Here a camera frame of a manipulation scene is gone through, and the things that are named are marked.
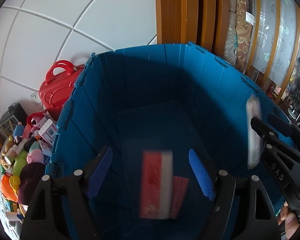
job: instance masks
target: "toy pile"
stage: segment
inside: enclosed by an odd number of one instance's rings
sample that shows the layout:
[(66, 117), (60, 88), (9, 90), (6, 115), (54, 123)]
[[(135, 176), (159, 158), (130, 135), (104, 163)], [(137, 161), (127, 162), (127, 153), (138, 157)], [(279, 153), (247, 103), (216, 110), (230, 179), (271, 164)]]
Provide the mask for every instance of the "toy pile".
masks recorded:
[(0, 160), (0, 190), (6, 200), (6, 216), (9, 221), (21, 223), (50, 161), (57, 133), (57, 127), (46, 110), (31, 114), (26, 122), (25, 127), (21, 122), (15, 126)]

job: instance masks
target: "green plush toy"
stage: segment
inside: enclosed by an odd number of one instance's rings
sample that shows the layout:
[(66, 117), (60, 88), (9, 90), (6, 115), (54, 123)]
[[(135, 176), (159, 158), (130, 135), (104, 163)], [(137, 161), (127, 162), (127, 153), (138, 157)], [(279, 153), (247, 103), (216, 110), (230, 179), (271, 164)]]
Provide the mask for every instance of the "green plush toy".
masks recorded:
[(26, 160), (27, 156), (28, 156), (28, 152), (25, 151), (25, 150), (22, 150), (20, 152), (19, 156), (16, 157), (16, 160), (18, 160), (18, 159), (24, 159), (24, 160)]
[(18, 158), (14, 165), (13, 165), (13, 175), (14, 176), (20, 176), (21, 170), (23, 169), (24, 166), (26, 166), (28, 163), (26, 160), (22, 159), (22, 158)]

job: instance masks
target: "pink plush toy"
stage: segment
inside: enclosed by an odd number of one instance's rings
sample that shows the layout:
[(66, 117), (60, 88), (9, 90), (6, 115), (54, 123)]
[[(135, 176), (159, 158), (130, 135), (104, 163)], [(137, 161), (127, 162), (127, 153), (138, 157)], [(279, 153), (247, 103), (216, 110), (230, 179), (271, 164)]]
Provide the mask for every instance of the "pink plush toy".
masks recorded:
[(44, 156), (42, 150), (34, 149), (27, 156), (28, 163), (44, 163)]

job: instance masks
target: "maroon hat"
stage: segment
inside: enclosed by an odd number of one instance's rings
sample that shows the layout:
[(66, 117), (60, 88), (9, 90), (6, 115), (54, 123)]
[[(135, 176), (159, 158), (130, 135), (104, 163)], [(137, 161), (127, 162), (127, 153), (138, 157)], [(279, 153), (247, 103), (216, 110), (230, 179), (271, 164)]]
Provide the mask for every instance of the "maroon hat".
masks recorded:
[(18, 203), (29, 205), (32, 195), (41, 177), (44, 175), (46, 165), (42, 163), (30, 163), (23, 167), (20, 173), (20, 185), (18, 189)]

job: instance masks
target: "barcode label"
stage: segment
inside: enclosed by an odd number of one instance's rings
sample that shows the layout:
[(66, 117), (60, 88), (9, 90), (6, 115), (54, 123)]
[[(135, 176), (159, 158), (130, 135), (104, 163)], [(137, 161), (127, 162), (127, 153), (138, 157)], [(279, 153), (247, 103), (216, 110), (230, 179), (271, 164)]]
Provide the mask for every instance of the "barcode label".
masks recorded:
[(249, 12), (246, 12), (246, 22), (254, 25), (254, 16)]
[(56, 136), (56, 131), (53, 130), (52, 128), (49, 128), (48, 134), (52, 137), (52, 139), (54, 139)]

